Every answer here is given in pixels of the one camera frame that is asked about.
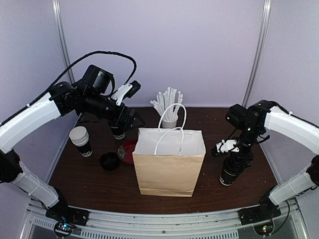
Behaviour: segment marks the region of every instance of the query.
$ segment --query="bag handle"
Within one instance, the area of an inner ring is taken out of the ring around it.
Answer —
[[[161,124],[161,122],[163,121],[163,118],[164,118],[166,112],[168,111],[168,109],[169,109],[170,107],[173,107],[173,106],[181,106],[181,107],[184,109],[184,122],[183,122],[183,125],[181,126],[182,129],[184,128],[185,123],[186,123],[186,116],[187,116],[186,108],[185,108],[185,106],[183,106],[183,105],[180,104],[180,103],[174,103],[174,104],[171,104],[169,107],[167,107],[167,109],[166,109],[166,110],[164,111],[164,113],[162,114],[162,116],[161,116],[161,118],[160,118],[160,120],[159,120],[158,129],[160,129],[160,124]]]
[[[181,133],[182,133],[182,137],[181,137],[181,141],[180,141],[180,145],[179,145],[179,151],[178,151],[178,154],[181,155],[181,147],[182,147],[183,141],[184,141],[184,130],[183,130],[182,127],[171,128],[169,131],[165,132],[165,134],[163,134],[163,135],[159,138],[158,143],[157,143],[156,146],[155,146],[154,155],[157,154],[158,146],[159,146],[159,143],[160,143],[160,141],[162,140],[162,138],[164,138],[165,135],[167,135],[169,132],[171,132],[171,131],[173,131],[173,130],[175,130],[175,129],[180,129],[180,131],[181,131]]]

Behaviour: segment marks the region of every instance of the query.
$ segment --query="table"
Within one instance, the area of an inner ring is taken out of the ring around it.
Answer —
[[[159,116],[153,108],[136,108],[146,127],[157,127]],[[233,126],[225,120],[227,108],[187,108],[185,128],[202,130],[206,156],[192,197],[159,197],[141,195],[134,165],[122,163],[115,171],[105,171],[99,157],[117,148],[126,140],[138,137],[138,131],[127,132],[122,140],[115,140],[107,121],[85,115],[90,122],[85,126],[90,135],[93,153],[84,158],[71,141],[68,141],[55,168],[50,184],[59,188],[69,205],[92,210],[119,213],[175,214],[212,212],[258,204],[276,180],[260,148],[255,145],[253,166],[245,169],[232,186],[219,182],[225,156],[213,158],[210,149],[226,138]],[[177,125],[181,125],[180,115]]]

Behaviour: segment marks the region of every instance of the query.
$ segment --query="white wall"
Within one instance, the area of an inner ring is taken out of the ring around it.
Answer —
[[[319,124],[319,2],[273,1],[269,30],[250,104],[277,101],[294,114]],[[271,133],[264,147],[283,181],[303,169],[313,154]],[[318,238],[319,190],[298,197],[311,238]]]
[[[0,0],[0,121],[32,101],[63,71],[51,0]],[[47,180],[53,160],[75,122],[70,114],[17,145],[21,160]],[[29,197],[0,184],[0,237],[17,238]]]
[[[71,61],[94,50],[133,56],[142,88],[129,106],[150,106],[167,86],[184,93],[187,106],[242,102],[257,46],[263,0],[61,1]],[[92,56],[74,67],[75,78],[95,63],[120,86],[132,64]]]

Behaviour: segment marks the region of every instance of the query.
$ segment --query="paper bag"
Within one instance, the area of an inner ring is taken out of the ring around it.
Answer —
[[[183,129],[181,106],[182,127],[160,128],[161,118],[158,128],[140,128],[133,159],[143,195],[193,194],[206,149],[201,131]]]

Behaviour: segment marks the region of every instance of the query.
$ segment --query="red object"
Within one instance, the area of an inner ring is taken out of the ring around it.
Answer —
[[[136,139],[128,140],[119,147],[118,156],[120,160],[125,163],[134,164],[132,153],[135,150],[137,142]]]

